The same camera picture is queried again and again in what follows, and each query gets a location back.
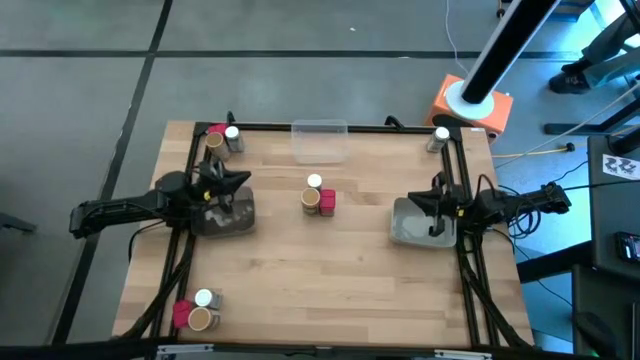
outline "white cable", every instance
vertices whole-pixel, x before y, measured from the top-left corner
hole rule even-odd
[[[458,64],[458,66],[460,66],[460,68],[464,71],[465,74],[469,75],[469,71],[467,71],[467,68],[464,67],[464,65],[462,65],[462,63],[460,62],[460,60],[458,60],[458,49],[456,48],[456,45],[453,43],[453,40],[451,40],[451,33],[449,32],[449,0],[447,1],[447,12],[444,15],[444,29],[447,32],[447,38],[449,39],[449,44],[451,44],[451,47],[453,48],[453,57],[456,60],[456,64]]]
[[[539,148],[541,148],[541,147],[543,147],[543,146],[545,146],[545,145],[547,145],[547,144],[550,144],[550,143],[552,143],[552,142],[554,142],[554,141],[556,141],[556,140],[560,139],[561,137],[567,136],[567,135],[571,134],[572,132],[574,132],[574,131],[576,131],[576,130],[580,129],[581,127],[583,127],[583,126],[584,126],[584,125],[586,125],[587,123],[589,123],[589,122],[593,121],[595,118],[597,118],[598,116],[600,116],[600,115],[601,115],[602,113],[604,113],[605,111],[609,110],[613,105],[615,105],[615,104],[617,104],[618,102],[620,102],[622,99],[624,99],[624,97],[625,97],[625,96],[629,95],[631,92],[633,92],[633,91],[634,91],[636,88],[638,88],[638,87],[640,87],[640,82],[638,82],[637,84],[635,84],[631,89],[627,90],[627,92],[625,92],[624,94],[620,95],[620,97],[619,97],[619,98],[617,98],[617,99],[613,100],[613,101],[611,102],[611,104],[609,104],[609,105],[605,106],[605,107],[604,107],[604,109],[602,109],[602,110],[598,111],[598,112],[597,112],[595,115],[593,115],[592,117],[590,117],[590,118],[588,118],[587,120],[585,120],[585,121],[581,122],[580,124],[578,124],[578,125],[576,125],[576,126],[572,127],[571,129],[569,129],[569,130],[567,130],[567,131],[563,132],[562,134],[560,134],[560,135],[558,135],[558,136],[556,136],[556,137],[553,137],[553,138],[551,138],[551,139],[549,139],[549,140],[547,140],[547,141],[543,142],[542,144],[540,144],[540,145],[538,145],[538,146],[536,146],[536,147],[534,147],[534,148],[532,148],[532,149],[530,149],[530,150],[528,150],[528,151],[526,151],[526,152],[524,152],[524,153],[520,154],[520,156],[514,157],[513,159],[511,159],[511,160],[509,160],[509,161],[507,161],[507,162],[504,162],[504,163],[502,163],[502,164],[500,164],[500,165],[496,166],[496,169],[501,168],[501,167],[503,167],[503,166],[505,166],[505,165],[507,165],[507,164],[511,164],[512,162],[514,162],[514,161],[516,161],[516,160],[520,159],[521,157],[526,156],[526,155],[527,155],[527,154],[529,154],[530,152],[536,151],[536,150],[538,150]]]

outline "orange robot base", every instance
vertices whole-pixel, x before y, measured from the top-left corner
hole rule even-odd
[[[489,143],[494,142],[495,139],[497,139],[498,136],[500,136],[504,132],[504,129],[507,127],[507,120],[509,120],[509,113],[511,113],[513,98],[509,95],[494,91],[491,93],[493,95],[494,107],[489,116],[482,120],[469,120],[460,118],[459,116],[454,114],[453,111],[451,111],[451,109],[449,108],[449,105],[447,105],[445,95],[449,86],[461,80],[463,79],[447,74],[447,76],[444,78],[444,81],[442,82],[442,85],[440,86],[440,90],[438,90],[438,95],[433,101],[431,111],[429,112],[429,115],[425,120],[425,125],[481,127],[486,130],[487,137],[489,138]],[[460,120],[460,122],[452,122],[450,117],[458,119]]]

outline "wooden tabletop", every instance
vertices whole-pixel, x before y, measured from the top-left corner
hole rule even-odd
[[[193,126],[168,123],[152,184],[166,172],[184,170]],[[484,132],[462,130],[473,187],[482,173],[497,184]],[[243,137],[245,153],[233,155],[227,167],[253,174],[248,185],[255,196],[256,231],[197,239],[187,297],[192,299],[199,288],[222,293],[222,321],[211,331],[183,329],[181,340],[470,345],[455,251],[404,247],[389,240],[394,199],[427,190],[442,170],[440,154],[424,151],[427,135],[350,133],[348,160],[323,166],[298,165],[288,132],[243,131]],[[322,175],[323,186],[337,191],[333,218],[309,217],[301,210],[300,191],[312,173]],[[126,331],[155,296],[169,233],[159,228],[136,240],[114,334]],[[485,235],[484,254],[494,301],[532,343],[511,245],[490,233]],[[162,334],[168,333],[174,299],[167,303]],[[476,302],[486,343],[482,308]]]

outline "brown cup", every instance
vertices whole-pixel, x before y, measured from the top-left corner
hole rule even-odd
[[[204,139],[204,143],[213,156],[221,160],[229,159],[229,146],[224,141],[224,135],[220,133],[211,133]]]
[[[197,307],[189,313],[189,327],[193,331],[208,329],[213,323],[213,314],[205,307]]]
[[[302,201],[302,209],[309,215],[318,213],[318,205],[320,204],[320,192],[314,188],[306,188],[300,195]]]

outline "black shoe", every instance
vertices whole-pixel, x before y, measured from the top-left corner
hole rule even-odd
[[[558,74],[549,80],[549,88],[558,94],[584,94],[591,90],[584,74]]]
[[[564,65],[560,68],[560,70],[562,70],[562,72],[565,74],[575,75],[585,71],[591,65],[593,65],[591,61],[582,58],[574,62],[573,64]]]

